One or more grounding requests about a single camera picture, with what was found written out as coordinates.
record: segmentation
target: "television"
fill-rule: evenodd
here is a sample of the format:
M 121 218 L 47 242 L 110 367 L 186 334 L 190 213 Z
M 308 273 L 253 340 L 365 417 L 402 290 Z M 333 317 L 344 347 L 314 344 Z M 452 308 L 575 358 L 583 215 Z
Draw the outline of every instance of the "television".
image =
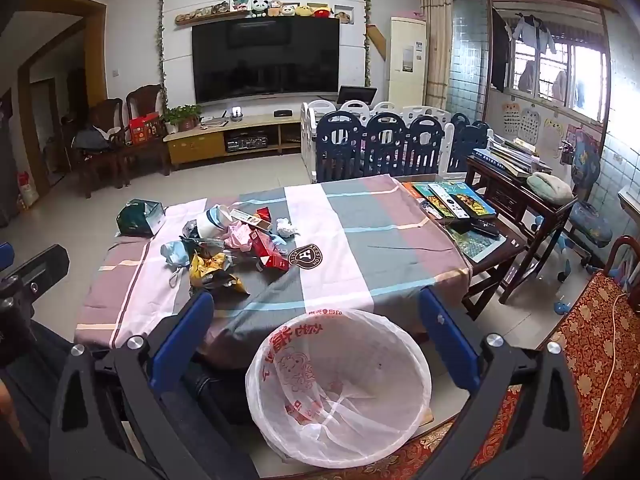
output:
M 338 91 L 340 20 L 245 18 L 191 29 L 196 102 Z

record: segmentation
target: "potted plant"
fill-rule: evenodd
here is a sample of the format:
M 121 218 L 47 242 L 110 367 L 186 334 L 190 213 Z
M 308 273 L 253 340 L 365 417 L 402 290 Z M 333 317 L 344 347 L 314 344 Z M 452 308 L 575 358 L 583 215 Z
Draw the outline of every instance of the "potted plant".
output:
M 165 123 L 178 127 L 179 132 L 193 130 L 198 126 L 200 118 L 200 105 L 184 105 L 169 108 L 162 116 Z

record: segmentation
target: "trash bin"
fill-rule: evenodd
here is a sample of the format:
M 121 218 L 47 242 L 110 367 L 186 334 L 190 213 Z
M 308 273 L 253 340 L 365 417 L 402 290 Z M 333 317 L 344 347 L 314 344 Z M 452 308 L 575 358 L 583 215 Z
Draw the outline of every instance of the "trash bin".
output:
M 431 375 L 386 317 L 322 309 L 260 345 L 245 379 L 252 418 L 281 457 L 345 468 L 399 449 L 423 420 Z

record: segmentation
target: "green ivy vine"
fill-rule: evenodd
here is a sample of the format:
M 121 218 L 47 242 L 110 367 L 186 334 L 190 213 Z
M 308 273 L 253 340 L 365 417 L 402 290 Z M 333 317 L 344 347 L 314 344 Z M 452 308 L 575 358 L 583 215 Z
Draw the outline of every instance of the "green ivy vine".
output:
M 371 22 L 371 0 L 364 0 L 364 86 L 371 86 L 370 74 L 370 56 L 369 56 L 369 37 L 367 36 L 367 25 Z
M 162 25 L 162 9 L 164 7 L 164 0 L 158 0 L 158 29 L 156 30 L 156 50 L 158 51 L 158 72 L 160 74 L 160 86 L 162 95 L 162 113 L 167 112 L 167 98 L 166 98 L 166 86 L 164 85 L 164 45 L 162 44 L 162 32 L 164 26 Z

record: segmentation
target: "logo patch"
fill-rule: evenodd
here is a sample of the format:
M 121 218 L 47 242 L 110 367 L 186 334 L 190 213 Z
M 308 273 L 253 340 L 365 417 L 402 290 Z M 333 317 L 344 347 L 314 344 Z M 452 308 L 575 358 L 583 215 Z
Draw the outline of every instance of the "logo patch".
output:
M 322 263 L 322 253 L 316 244 L 298 247 L 289 253 L 289 263 L 303 269 L 315 269 Z

